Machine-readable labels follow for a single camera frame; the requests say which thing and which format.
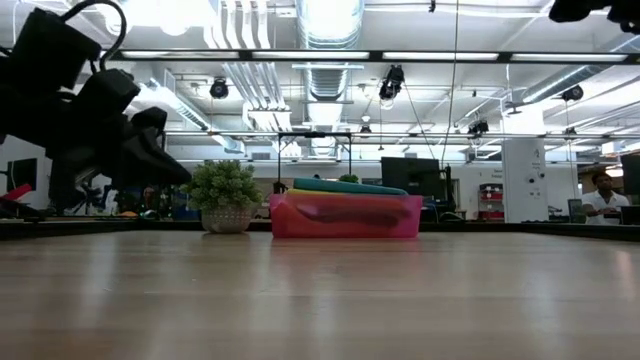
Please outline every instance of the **ventilation duct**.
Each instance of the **ventilation duct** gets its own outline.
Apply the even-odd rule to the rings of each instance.
[[[301,47],[313,50],[355,49],[362,28],[364,0],[296,0],[298,36]],[[349,70],[307,69],[305,84],[311,101],[332,102],[345,96]],[[336,126],[341,104],[308,104],[307,114],[314,125]],[[332,152],[326,139],[314,139],[318,155]]]
[[[602,46],[599,51],[603,52],[629,52],[635,53],[640,49],[640,36],[630,37],[629,34],[622,34],[616,37],[614,40],[608,42]],[[576,65],[568,66],[559,72],[549,76],[541,82],[522,91],[514,91],[513,102],[516,105],[534,104],[545,99],[548,99],[554,95],[560,94],[581,82],[598,75],[605,70],[611,68],[614,65]],[[464,119],[470,119],[474,113],[486,114],[493,110],[496,110],[497,100],[495,98],[505,98],[509,93],[509,90],[498,91],[491,95],[491,99],[487,99],[482,104],[469,111],[462,119],[456,123],[460,123]]]
[[[208,117],[201,113],[197,107],[189,102],[182,95],[176,94],[176,98],[179,100],[180,106],[174,108],[178,114],[183,116],[185,119],[193,123],[208,123],[206,119]],[[209,126],[211,124],[207,124],[208,131],[220,131],[221,129],[217,129],[213,126]],[[244,154],[245,153],[245,145],[242,141],[232,139],[229,136],[221,136],[221,135],[213,135],[212,138],[220,143],[223,146],[224,152],[228,154]]]
[[[640,49],[640,36],[629,37],[628,34],[618,36],[600,48],[608,52],[635,53]],[[544,79],[538,84],[526,89],[519,99],[524,104],[533,104],[548,99],[556,94],[568,90],[581,82],[602,73],[613,65],[583,65],[569,66],[560,72]]]

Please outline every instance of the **wooden table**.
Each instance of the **wooden table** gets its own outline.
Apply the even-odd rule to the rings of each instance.
[[[640,247],[124,232],[0,243],[2,359],[640,359]]]

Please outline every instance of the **pink bin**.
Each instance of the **pink bin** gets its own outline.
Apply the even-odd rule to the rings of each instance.
[[[271,195],[276,238],[414,238],[422,197],[329,194]]]

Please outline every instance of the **computer monitor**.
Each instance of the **computer monitor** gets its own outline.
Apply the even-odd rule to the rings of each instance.
[[[36,190],[38,159],[24,159],[7,163],[7,192],[25,184],[31,185],[31,191]]]
[[[631,154],[620,158],[624,171],[624,193],[640,195],[640,156]]]
[[[411,195],[446,199],[438,160],[383,157],[382,185],[403,189]]]

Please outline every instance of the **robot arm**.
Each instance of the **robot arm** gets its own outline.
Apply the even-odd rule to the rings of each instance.
[[[118,10],[122,32],[102,57],[101,47],[66,24],[88,6]],[[58,16],[34,9],[12,51],[0,56],[0,134],[42,146],[53,160],[49,197],[73,206],[77,185],[99,173],[116,187],[183,184],[190,173],[158,146],[167,114],[146,109],[129,119],[124,110],[140,88],[131,75],[106,69],[106,61],[125,36],[126,18],[109,0],[87,0]],[[89,61],[93,75],[78,95],[72,89]],[[99,70],[94,62],[99,61]]]

